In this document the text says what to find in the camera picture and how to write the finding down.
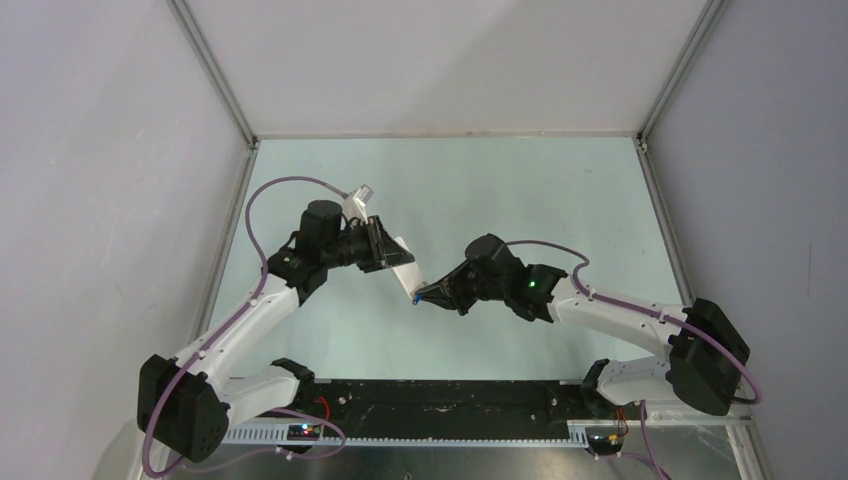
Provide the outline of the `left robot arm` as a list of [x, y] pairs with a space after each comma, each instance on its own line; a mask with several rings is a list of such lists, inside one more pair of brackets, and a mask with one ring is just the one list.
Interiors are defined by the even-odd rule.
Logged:
[[344, 205], [331, 200], [310, 202], [293, 247], [261, 259], [256, 286], [228, 320], [174, 356], [153, 355], [143, 364], [137, 422], [144, 453], [160, 442], [181, 459], [199, 463], [231, 428], [261, 414], [276, 408], [297, 417], [311, 412], [316, 390], [292, 362], [275, 361], [245, 378], [234, 378], [231, 371], [303, 306], [330, 270], [390, 270], [407, 297], [415, 297], [425, 277], [404, 240], [391, 236], [378, 216], [356, 214], [345, 225], [345, 213]]

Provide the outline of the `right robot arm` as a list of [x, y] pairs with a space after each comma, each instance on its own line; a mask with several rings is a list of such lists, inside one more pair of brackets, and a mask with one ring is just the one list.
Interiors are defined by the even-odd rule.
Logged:
[[465, 315], [478, 302], [497, 301], [526, 321], [580, 326], [647, 351], [645, 358], [592, 365], [581, 402], [596, 418], [637, 401], [678, 400], [712, 416], [727, 415], [734, 404], [761, 401], [762, 391], [746, 368], [750, 349], [716, 303], [697, 298], [684, 306], [623, 296], [580, 279], [587, 257], [566, 272], [526, 264], [510, 247], [493, 234], [475, 239], [464, 261], [416, 287], [412, 302]]

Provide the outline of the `white remote control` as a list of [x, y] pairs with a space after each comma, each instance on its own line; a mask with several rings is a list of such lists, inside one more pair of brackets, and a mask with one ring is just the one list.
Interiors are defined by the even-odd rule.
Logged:
[[[394, 238], [403, 247], [405, 247], [408, 251], [410, 251], [406, 242], [404, 241], [404, 239], [402, 237], [396, 236]], [[419, 264], [415, 260], [414, 263], [404, 265], [404, 266], [400, 266], [400, 267], [397, 267], [397, 268], [391, 268], [391, 270], [392, 270], [393, 274], [395, 275], [396, 279], [398, 280], [398, 282], [400, 283], [403, 291], [407, 295], [409, 301], [412, 303], [412, 300], [415, 298], [415, 293], [417, 292], [417, 290], [420, 287], [427, 285], [427, 280], [426, 280], [424, 273], [423, 273], [422, 269], [420, 268]]]

